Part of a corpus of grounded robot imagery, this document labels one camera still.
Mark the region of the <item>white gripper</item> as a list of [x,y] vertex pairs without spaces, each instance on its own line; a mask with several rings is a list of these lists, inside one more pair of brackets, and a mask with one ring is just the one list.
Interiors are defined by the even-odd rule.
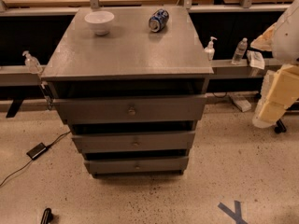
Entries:
[[263,78],[261,98],[252,123],[258,128],[274,125],[299,99],[299,67],[284,64],[276,72],[268,70]]

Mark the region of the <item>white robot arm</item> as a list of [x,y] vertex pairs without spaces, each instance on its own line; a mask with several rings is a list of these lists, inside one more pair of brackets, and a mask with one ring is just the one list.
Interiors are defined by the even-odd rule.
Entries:
[[294,0],[250,46],[271,51],[282,64],[276,72],[268,72],[264,77],[262,97],[252,119],[255,127],[268,128],[299,99],[299,0]]

